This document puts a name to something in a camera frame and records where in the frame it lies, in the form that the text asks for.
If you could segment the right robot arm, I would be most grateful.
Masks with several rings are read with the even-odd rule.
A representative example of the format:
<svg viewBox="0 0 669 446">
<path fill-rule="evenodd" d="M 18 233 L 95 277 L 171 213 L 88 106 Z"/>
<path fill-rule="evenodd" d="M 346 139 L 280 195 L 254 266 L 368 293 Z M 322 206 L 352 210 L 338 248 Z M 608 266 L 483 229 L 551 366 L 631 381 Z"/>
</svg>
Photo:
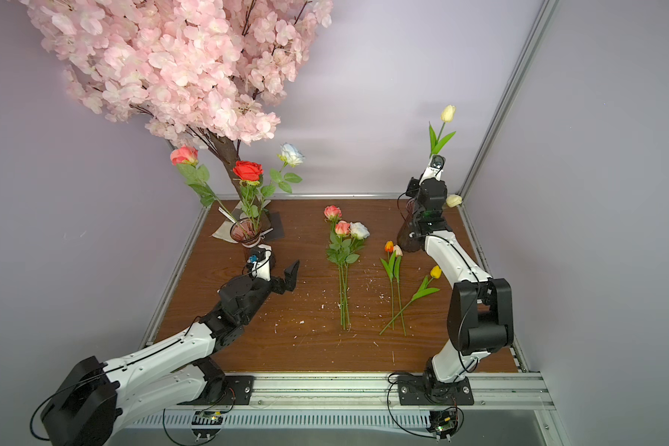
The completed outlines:
<svg viewBox="0 0 669 446">
<path fill-rule="evenodd" d="M 507 280 L 492 277 L 460 245 L 443 215 L 448 198 L 443 181 L 411 178 L 404 195 L 410 201 L 398 234 L 401 249 L 426 253 L 452 288 L 448 341 L 423 373 L 425 390 L 440 395 L 461 388 L 482 360 L 512 345 L 512 290 Z"/>
</svg>

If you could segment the orange tulip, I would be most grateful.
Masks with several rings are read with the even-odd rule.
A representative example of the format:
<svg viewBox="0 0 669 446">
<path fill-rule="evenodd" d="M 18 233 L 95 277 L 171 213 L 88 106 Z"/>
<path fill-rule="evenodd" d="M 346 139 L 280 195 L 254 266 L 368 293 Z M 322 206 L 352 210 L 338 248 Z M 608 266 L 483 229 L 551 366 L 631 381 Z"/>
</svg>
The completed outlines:
<svg viewBox="0 0 669 446">
<path fill-rule="evenodd" d="M 396 246 L 392 241 L 387 241 L 385 244 L 385 252 L 388 255 L 386 258 L 381 258 L 381 263 L 383 268 L 386 271 L 388 276 L 388 282 L 390 283 L 390 305 L 391 305 L 391 317 L 392 319 L 395 316 L 395 302 L 394 302 L 394 279 L 395 279 L 395 269 L 397 265 L 397 254 L 395 250 Z"/>
</svg>

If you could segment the yellow tulip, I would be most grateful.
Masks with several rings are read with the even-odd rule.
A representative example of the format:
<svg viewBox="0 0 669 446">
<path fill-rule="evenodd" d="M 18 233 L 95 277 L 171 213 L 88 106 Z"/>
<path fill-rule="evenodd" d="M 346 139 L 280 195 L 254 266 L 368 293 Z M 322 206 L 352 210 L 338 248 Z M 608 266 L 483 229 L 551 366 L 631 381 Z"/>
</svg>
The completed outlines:
<svg viewBox="0 0 669 446">
<path fill-rule="evenodd" d="M 381 335 L 384 334 L 384 332 L 386 332 L 386 330 L 390 329 L 390 327 L 392 327 L 396 323 L 396 321 L 398 321 L 398 320 L 403 321 L 405 310 L 407 310 L 407 308 L 409 308 L 414 302 L 418 301 L 419 299 L 422 299 L 423 297 L 428 297 L 429 295 L 433 295 L 433 294 L 438 293 L 438 291 L 440 291 L 440 289 L 436 288 L 435 286 L 432 286 L 431 283 L 440 279 L 440 277 L 442 277 L 442 275 L 443 275 L 443 271 L 442 271 L 442 268 L 439 265 L 436 265 L 435 267 L 433 267 L 430 270 L 429 275 L 427 275 L 427 277 L 425 277 L 422 280 L 420 286 L 417 288 L 416 292 L 412 295 L 410 300 L 405 305 L 401 304 L 401 306 L 399 308 L 399 311 L 394 314 L 394 316 L 382 328 L 382 330 L 379 332 L 379 334 L 381 334 Z"/>
</svg>

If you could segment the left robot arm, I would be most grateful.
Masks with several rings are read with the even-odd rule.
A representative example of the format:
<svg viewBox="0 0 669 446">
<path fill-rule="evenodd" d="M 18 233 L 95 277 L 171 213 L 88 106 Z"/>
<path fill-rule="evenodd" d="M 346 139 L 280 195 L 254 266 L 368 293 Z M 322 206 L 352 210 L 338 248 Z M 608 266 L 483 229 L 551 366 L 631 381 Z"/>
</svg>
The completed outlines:
<svg viewBox="0 0 669 446">
<path fill-rule="evenodd" d="M 31 416 L 46 431 L 40 439 L 53 445 L 104 445 L 145 416 L 222 394 L 225 375 L 213 354 L 243 334 L 271 294 L 297 287 L 299 262 L 282 277 L 272 276 L 270 265 L 263 260 L 229 280 L 213 310 L 174 336 L 106 362 L 94 356 L 78 362 Z"/>
</svg>

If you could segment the pink orange rose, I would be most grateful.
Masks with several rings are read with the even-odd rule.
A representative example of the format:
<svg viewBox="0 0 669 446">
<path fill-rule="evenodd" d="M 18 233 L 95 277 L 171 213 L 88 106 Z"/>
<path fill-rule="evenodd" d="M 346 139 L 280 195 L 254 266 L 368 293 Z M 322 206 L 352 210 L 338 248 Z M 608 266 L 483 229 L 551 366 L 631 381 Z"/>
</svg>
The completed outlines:
<svg viewBox="0 0 669 446">
<path fill-rule="evenodd" d="M 210 207 L 212 204 L 218 204 L 219 212 L 230 222 L 236 222 L 234 215 L 207 184 L 210 180 L 210 171 L 200 163 L 198 151 L 195 148 L 183 146 L 173 150 L 170 154 L 170 161 L 183 176 L 186 185 L 199 196 L 202 206 Z"/>
</svg>

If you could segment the red rose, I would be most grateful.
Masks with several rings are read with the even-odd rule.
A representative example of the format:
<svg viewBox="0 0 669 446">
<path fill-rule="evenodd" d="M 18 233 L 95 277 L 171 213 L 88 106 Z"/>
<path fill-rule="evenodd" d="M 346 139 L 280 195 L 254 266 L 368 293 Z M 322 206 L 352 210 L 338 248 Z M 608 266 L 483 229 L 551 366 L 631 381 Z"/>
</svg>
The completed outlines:
<svg viewBox="0 0 669 446">
<path fill-rule="evenodd" d="M 269 218 L 266 216 L 266 201 L 275 192 L 272 181 L 265 182 L 262 165 L 237 161 L 233 172 L 239 180 L 242 210 L 258 230 L 267 230 Z"/>
</svg>

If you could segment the white rose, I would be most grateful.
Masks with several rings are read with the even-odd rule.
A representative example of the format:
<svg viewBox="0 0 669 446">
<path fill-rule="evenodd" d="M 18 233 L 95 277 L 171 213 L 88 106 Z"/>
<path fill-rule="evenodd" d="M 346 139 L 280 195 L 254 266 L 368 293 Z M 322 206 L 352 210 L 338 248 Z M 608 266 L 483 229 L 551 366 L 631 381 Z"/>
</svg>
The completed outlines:
<svg viewBox="0 0 669 446">
<path fill-rule="evenodd" d="M 256 196 L 258 197 L 258 220 L 262 229 L 268 229 L 271 226 L 271 223 L 269 223 L 269 213 L 266 209 L 269 199 L 277 191 L 292 193 L 293 186 L 303 181 L 301 176 L 294 172 L 296 167 L 300 167 L 305 162 L 305 156 L 299 149 L 290 143 L 284 143 L 281 146 L 278 159 L 281 162 L 281 166 L 270 169 L 258 187 L 258 195 Z"/>
<path fill-rule="evenodd" d="M 346 316 L 347 316 L 347 328 L 349 330 L 351 326 L 350 316 L 349 316 L 349 266 L 353 265 L 358 259 L 358 252 L 364 246 L 364 242 L 369 238 L 370 232 L 368 228 L 361 222 L 351 222 L 347 223 L 341 221 L 336 228 L 336 232 L 339 235 L 343 236 L 342 239 L 342 254 L 344 258 L 344 270 L 345 270 L 345 297 L 346 297 Z"/>
</svg>

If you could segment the pale pink tulip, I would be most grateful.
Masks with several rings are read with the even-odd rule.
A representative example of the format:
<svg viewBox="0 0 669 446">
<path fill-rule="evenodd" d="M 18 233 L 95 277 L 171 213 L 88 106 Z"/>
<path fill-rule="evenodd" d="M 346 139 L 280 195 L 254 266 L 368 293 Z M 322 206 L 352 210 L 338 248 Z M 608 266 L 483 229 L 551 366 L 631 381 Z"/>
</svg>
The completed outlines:
<svg viewBox="0 0 669 446">
<path fill-rule="evenodd" d="M 403 260 L 403 250 L 401 250 L 399 245 L 394 245 L 392 256 L 392 274 L 397 284 L 397 297 L 399 299 L 399 305 L 400 308 L 403 308 L 403 303 L 401 303 L 401 261 Z"/>
</svg>

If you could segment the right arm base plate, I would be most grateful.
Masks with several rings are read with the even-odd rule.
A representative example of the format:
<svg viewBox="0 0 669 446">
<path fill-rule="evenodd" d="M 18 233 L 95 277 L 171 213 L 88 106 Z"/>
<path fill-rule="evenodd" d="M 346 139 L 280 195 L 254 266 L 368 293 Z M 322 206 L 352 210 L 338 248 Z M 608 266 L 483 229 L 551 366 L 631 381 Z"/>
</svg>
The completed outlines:
<svg viewBox="0 0 669 446">
<path fill-rule="evenodd" d="M 395 375 L 393 382 L 402 406 L 472 406 L 473 390 L 467 377 L 443 383 L 423 375 Z"/>
</svg>

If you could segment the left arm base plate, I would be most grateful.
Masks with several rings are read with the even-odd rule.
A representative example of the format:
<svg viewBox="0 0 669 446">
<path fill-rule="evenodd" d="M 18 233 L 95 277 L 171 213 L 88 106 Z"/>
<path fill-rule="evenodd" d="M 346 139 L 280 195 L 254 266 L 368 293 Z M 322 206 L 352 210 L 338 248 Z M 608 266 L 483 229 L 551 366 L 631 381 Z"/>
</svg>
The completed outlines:
<svg viewBox="0 0 669 446">
<path fill-rule="evenodd" d="M 255 378 L 252 375 L 226 375 L 217 384 L 208 384 L 203 393 L 193 401 L 181 406 L 249 405 Z"/>
</svg>

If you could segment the white tulip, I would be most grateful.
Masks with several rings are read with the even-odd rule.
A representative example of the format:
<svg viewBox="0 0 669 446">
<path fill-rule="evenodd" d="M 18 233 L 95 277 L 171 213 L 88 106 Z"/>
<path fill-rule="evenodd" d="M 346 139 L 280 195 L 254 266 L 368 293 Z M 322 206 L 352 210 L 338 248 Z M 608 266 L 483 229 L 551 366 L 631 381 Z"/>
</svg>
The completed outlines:
<svg viewBox="0 0 669 446">
<path fill-rule="evenodd" d="M 456 195 L 456 194 L 449 195 L 445 200 L 445 204 L 449 208 L 454 208 L 454 207 L 460 206 L 460 204 L 462 204 L 462 202 L 463 202 L 463 198 L 460 195 Z"/>
</svg>

